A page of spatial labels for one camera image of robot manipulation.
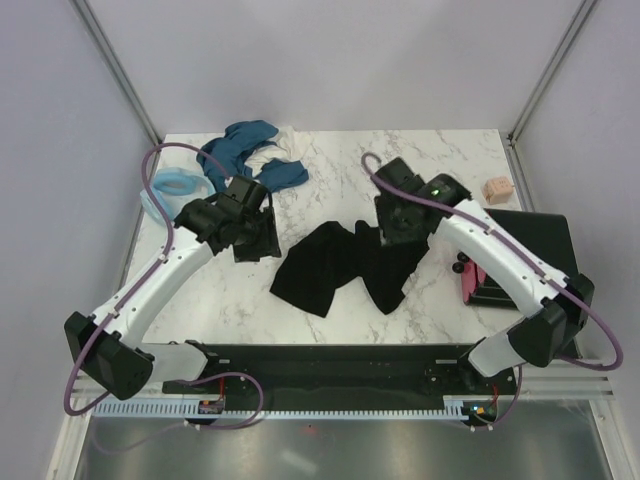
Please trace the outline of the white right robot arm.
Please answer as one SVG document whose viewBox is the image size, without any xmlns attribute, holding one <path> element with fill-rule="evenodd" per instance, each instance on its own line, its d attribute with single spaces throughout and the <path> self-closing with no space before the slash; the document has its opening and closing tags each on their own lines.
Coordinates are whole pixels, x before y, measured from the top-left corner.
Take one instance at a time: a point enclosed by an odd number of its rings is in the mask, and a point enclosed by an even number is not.
<svg viewBox="0 0 640 480">
<path fill-rule="evenodd" d="M 383 242 L 405 246 L 434 234 L 455 245 L 503 288 L 521 314 L 506 329 L 480 340 L 465 354 L 458 381 L 477 394 L 498 373 L 522 364 L 546 367 L 563 354 L 587 322 L 595 287 L 537 257 L 471 198 L 454 204 L 416 204 L 386 193 L 374 198 Z"/>
</svg>

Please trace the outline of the blue t shirt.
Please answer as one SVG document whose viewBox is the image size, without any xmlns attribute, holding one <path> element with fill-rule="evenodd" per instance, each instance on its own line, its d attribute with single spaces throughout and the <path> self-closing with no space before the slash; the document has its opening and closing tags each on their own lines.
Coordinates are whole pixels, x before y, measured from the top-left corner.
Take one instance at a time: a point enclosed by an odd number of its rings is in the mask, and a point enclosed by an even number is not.
<svg viewBox="0 0 640 480">
<path fill-rule="evenodd" d="M 277 193 L 309 180 L 302 163 L 308 147 L 308 141 L 291 126 L 278 128 L 264 120 L 242 121 L 204 144 L 196 162 L 218 192 L 227 189 L 227 177 L 240 175 Z"/>
</svg>

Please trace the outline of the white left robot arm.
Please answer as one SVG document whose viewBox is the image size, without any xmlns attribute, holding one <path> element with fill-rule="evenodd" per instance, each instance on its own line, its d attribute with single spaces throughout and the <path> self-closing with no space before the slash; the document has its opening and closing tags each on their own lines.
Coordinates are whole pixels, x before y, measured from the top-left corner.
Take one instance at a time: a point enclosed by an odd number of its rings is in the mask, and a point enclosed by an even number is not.
<svg viewBox="0 0 640 480">
<path fill-rule="evenodd" d="M 143 272 L 108 302 L 88 316 L 72 313 L 64 324 L 75 366 L 119 400 L 155 382 L 185 380 L 198 393 L 215 389 L 220 371 L 196 343 L 143 338 L 182 285 L 224 249 L 232 249 L 236 262 L 281 255 L 273 206 L 223 195 L 185 205 L 172 233 Z"/>
</svg>

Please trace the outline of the black t shirt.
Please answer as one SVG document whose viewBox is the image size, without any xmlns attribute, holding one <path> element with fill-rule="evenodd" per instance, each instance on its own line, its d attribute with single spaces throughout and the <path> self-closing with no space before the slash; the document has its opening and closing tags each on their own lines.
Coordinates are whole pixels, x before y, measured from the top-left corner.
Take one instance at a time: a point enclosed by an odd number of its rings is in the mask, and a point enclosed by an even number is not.
<svg viewBox="0 0 640 480">
<path fill-rule="evenodd" d="M 428 251 L 424 240 L 384 246 L 380 230 L 363 220 L 354 232 L 328 221 L 289 249 L 270 293 L 324 318 L 335 292 L 360 278 L 378 310 L 388 315 L 405 299 L 403 287 Z"/>
</svg>

